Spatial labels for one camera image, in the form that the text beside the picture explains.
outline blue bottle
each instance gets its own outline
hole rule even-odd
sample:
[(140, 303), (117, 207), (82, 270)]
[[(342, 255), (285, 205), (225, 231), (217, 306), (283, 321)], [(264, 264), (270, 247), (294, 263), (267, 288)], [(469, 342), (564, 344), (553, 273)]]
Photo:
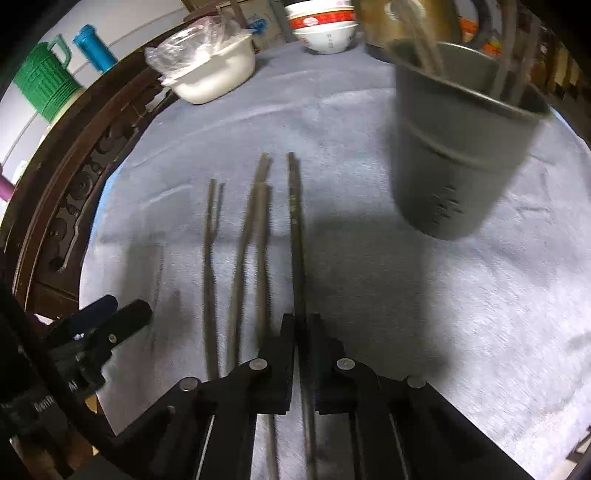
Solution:
[(106, 72), (117, 63), (117, 59), (96, 34), (96, 29), (92, 25), (85, 25), (80, 29), (74, 37), (74, 44), (99, 72)]

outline metal rivet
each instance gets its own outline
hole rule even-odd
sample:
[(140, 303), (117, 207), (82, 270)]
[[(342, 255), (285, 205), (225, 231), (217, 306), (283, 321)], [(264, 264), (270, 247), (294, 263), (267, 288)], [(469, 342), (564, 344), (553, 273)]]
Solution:
[(336, 366), (341, 370), (352, 370), (355, 367), (355, 361), (350, 358), (340, 358)]
[(418, 377), (416, 375), (411, 375), (407, 378), (407, 384), (410, 388), (423, 388), (427, 382), (423, 377)]
[(179, 383), (178, 386), (184, 392), (190, 392), (194, 390), (199, 385), (199, 379), (195, 377), (185, 377)]
[(267, 365), (267, 360), (265, 360), (264, 358), (255, 358), (254, 360), (251, 360), (248, 364), (251, 370), (264, 370), (265, 368), (267, 368)]

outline gray cup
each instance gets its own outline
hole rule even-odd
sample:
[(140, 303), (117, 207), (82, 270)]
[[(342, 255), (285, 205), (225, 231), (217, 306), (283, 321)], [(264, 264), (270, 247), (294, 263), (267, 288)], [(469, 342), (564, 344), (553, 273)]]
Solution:
[(438, 47), (447, 80), (420, 70), (413, 40), (388, 45), (396, 77), (392, 191), (408, 223), (453, 240), (484, 221), (550, 111), (532, 85), (518, 108), (491, 99), (483, 92), (495, 78), (494, 59), (460, 45)]

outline gray tablecloth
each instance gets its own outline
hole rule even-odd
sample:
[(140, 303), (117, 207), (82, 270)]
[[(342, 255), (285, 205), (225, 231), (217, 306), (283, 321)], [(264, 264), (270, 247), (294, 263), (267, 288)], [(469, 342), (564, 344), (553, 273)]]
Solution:
[[(310, 310), (380, 375), (425, 375), (543, 479), (591, 423), (591, 154), (547, 122), (479, 232), (458, 242), (409, 227), (390, 192), (392, 66), (358, 47), (260, 54), (254, 77), (207, 105), (161, 113), (105, 194), (82, 306), (147, 300), (153, 323), (105, 366), (101, 405), (122, 430), (180, 378), (206, 380), (202, 243), (207, 184), (226, 183), (213, 249), (220, 353), (238, 236), (261, 152), (271, 154), (269, 273), (275, 325), (291, 311), (285, 154), (301, 158)], [(241, 358), (256, 355), (254, 250)], [(299, 391), (278, 418), (281, 476), (304, 478)], [(352, 478), (343, 419), (322, 417), (322, 478)], [(260, 431), (252, 477), (266, 478)]]

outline plastic bag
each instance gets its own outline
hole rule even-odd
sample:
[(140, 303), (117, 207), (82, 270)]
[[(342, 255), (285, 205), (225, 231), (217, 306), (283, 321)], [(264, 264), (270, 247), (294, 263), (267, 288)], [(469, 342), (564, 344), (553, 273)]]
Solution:
[(174, 80), (207, 62), (223, 48), (250, 35), (233, 19), (222, 15), (202, 17), (168, 37), (158, 47), (145, 49), (148, 65)]

